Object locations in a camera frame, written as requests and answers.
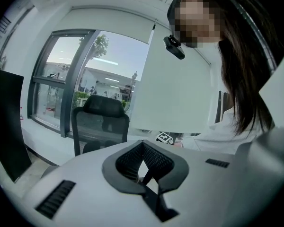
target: chair headrest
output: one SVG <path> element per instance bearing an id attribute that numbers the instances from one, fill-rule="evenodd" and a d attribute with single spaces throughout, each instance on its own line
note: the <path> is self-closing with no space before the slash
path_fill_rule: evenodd
<path id="1" fill-rule="evenodd" d="M 120 101 L 98 95 L 91 95 L 87 99 L 83 111 L 114 118 L 120 118 L 124 115 L 123 105 Z"/>

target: black mesh chair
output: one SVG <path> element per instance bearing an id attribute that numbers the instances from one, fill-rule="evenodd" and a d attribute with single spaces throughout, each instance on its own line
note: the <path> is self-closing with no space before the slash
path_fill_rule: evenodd
<path id="1" fill-rule="evenodd" d="M 71 116 L 75 156 L 127 141 L 129 118 L 118 100 L 91 95 Z"/>

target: window frame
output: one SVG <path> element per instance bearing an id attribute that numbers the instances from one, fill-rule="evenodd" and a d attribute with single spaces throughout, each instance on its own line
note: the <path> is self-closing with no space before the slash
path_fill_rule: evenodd
<path id="1" fill-rule="evenodd" d="M 86 60 L 86 56 L 100 32 L 100 30 L 90 29 L 70 29 L 52 32 L 37 58 L 32 73 L 27 97 L 27 117 L 29 119 L 34 120 L 47 129 L 59 133 L 61 137 L 67 137 L 70 132 L 71 104 L 76 82 L 83 63 Z M 53 47 L 61 37 L 84 37 L 84 40 L 82 40 L 73 60 L 71 61 L 65 80 L 40 76 L 39 72 L 43 70 Z M 41 84 L 63 89 L 60 109 L 60 127 L 57 127 L 36 116 L 38 99 L 37 93 Z"/>

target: white roller blind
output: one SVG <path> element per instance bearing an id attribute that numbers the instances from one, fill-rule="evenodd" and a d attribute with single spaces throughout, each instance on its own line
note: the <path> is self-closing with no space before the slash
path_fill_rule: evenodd
<path id="1" fill-rule="evenodd" d="M 74 9 L 55 27 L 63 29 L 99 29 L 148 43 L 153 21 L 112 9 Z"/>
<path id="2" fill-rule="evenodd" d="M 156 25 L 137 92 L 131 126 L 165 132 L 200 133 L 212 97 L 210 67 L 194 50 L 179 60 L 165 49 L 170 31 Z"/>

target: sky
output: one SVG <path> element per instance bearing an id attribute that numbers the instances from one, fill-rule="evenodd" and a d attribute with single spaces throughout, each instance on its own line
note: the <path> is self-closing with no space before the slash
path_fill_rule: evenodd
<path id="1" fill-rule="evenodd" d="M 106 31 L 101 31 L 99 36 L 103 34 L 107 36 L 109 42 L 106 55 L 103 55 L 100 59 L 107 62 L 92 59 L 88 61 L 86 67 L 108 71 L 128 78 L 131 78 L 137 71 L 136 80 L 140 81 L 149 45 L 124 35 Z M 70 64 L 78 47 L 78 37 L 59 38 L 47 62 Z"/>

